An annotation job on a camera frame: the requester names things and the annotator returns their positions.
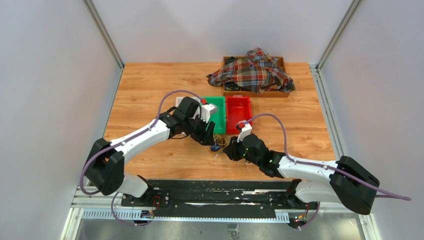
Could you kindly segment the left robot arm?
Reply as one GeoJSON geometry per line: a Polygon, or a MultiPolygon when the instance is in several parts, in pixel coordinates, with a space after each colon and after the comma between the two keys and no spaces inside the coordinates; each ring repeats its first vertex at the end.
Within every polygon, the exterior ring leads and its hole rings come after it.
{"type": "Polygon", "coordinates": [[[148,148],[180,134],[200,145],[211,146],[216,125],[211,116],[217,111],[215,104],[203,98],[184,97],[178,106],[159,112],[149,124],[126,136],[111,141],[96,140],[81,177],[87,178],[105,196],[122,193],[132,196],[142,207],[149,206],[153,201],[152,186],[142,176],[125,173],[125,165],[148,148]]]}

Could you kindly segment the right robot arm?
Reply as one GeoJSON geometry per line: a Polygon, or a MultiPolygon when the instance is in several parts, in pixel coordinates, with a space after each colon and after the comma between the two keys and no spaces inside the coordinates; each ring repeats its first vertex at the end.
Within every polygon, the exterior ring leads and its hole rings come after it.
{"type": "Polygon", "coordinates": [[[256,165],[268,177],[292,179],[285,200],[294,209],[304,203],[328,202],[368,215],[380,185],[374,175],[349,156],[330,161],[292,157],[269,149],[255,134],[243,140],[233,136],[223,152],[232,161],[244,159],[256,165]]]}

